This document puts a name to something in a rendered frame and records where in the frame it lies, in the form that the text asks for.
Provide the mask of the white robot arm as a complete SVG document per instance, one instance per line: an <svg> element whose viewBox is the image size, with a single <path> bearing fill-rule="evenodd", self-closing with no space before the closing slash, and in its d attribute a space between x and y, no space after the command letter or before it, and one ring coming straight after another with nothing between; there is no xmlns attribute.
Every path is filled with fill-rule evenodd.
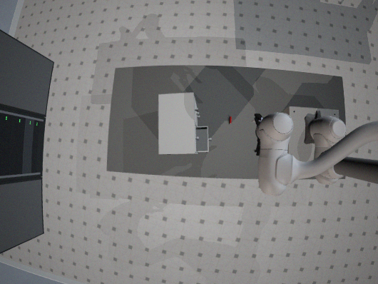
<svg viewBox="0 0 378 284"><path fill-rule="evenodd" d="M257 125L258 181L264 194L279 196L287 184L313 176L325 185L332 185L343 176L378 184L378 160L348 157L363 145L378 141L378 121L346 135L346 126L339 118L321 118L320 111L316 111L315 118L305 116L304 143L315 144L314 160L308 162L287 153L292 131L293 121L286 113L271 113Z"/></svg>

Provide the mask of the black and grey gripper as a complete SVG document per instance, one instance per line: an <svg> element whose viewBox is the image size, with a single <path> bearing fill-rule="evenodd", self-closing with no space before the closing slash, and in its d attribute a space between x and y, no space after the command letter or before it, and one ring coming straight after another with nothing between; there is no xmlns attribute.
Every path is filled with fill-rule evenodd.
<svg viewBox="0 0 378 284"><path fill-rule="evenodd" d="M261 122L263 117L259 113L255 113L255 119L252 120L252 123L256 123L257 125ZM257 152L256 156L260 155L260 139L257 137L257 148L252 150Z"/></svg>

